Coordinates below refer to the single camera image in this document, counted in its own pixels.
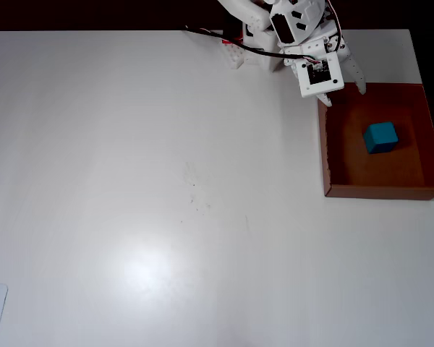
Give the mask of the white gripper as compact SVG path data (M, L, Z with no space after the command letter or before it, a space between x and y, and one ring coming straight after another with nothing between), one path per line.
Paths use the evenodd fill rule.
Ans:
M366 93L365 75L353 57L346 41L339 34L319 35L298 46L281 48L278 60L289 67L299 82L343 82L343 69L354 81L359 92ZM317 94L326 107L332 102L326 93Z

